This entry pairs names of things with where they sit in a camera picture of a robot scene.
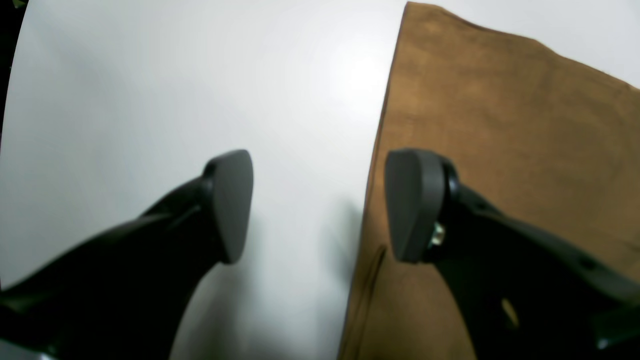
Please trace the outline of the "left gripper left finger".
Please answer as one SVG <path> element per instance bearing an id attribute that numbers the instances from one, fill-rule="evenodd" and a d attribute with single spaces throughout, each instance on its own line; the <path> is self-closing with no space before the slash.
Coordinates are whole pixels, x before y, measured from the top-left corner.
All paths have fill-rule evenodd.
<path id="1" fill-rule="evenodd" d="M 235 264 L 249 230 L 249 151 L 200 176 L 1 292 L 1 339 L 57 360 L 167 360 L 192 294 Z"/>

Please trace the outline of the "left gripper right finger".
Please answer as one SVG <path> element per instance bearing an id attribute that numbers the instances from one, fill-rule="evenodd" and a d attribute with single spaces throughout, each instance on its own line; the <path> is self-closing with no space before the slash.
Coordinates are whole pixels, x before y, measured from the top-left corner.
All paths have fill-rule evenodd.
<path id="1" fill-rule="evenodd" d="M 436 152 L 391 150 L 391 248 L 431 264 L 479 360 L 637 360 L 640 288 L 557 235 L 510 218 Z"/>

